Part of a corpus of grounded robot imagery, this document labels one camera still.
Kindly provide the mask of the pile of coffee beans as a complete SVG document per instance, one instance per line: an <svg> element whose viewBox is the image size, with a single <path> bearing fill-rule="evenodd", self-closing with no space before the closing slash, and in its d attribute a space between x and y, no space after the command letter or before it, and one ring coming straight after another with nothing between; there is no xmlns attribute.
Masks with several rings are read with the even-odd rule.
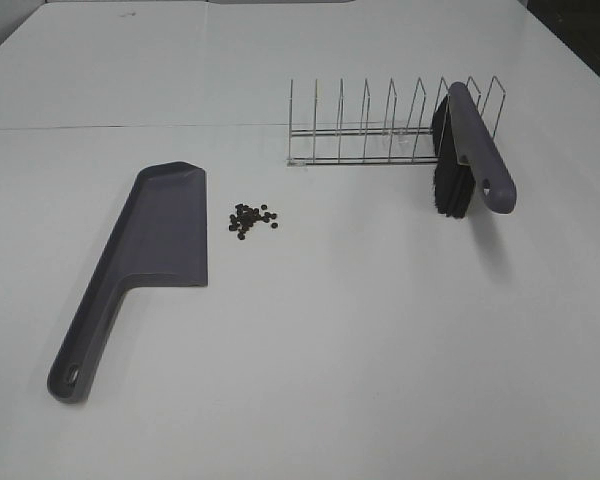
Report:
<svg viewBox="0 0 600 480"><path fill-rule="evenodd" d="M258 223L264 223L271 229L279 228L278 214L269 209L267 204L252 207L238 203L229 214L227 229L236 234L239 240L245 240L248 232Z"/></svg>

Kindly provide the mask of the grey plastic dustpan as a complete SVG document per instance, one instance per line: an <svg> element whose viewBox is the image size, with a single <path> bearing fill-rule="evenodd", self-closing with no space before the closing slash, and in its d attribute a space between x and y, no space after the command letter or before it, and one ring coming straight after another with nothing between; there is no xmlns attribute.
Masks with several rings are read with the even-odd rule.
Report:
<svg viewBox="0 0 600 480"><path fill-rule="evenodd" d="M105 244L47 377L65 404L90 393L126 293L208 284L206 173L187 162L141 170Z"/></svg>

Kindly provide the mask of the grey hand brush black bristles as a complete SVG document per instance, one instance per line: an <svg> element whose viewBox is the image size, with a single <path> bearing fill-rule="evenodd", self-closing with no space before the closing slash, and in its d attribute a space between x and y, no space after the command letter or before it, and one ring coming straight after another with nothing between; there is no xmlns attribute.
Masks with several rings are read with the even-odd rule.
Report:
<svg viewBox="0 0 600 480"><path fill-rule="evenodd" d="M437 211L463 218L475 191L496 214L510 214L517 188L466 84L454 82L431 122L437 164L433 174Z"/></svg>

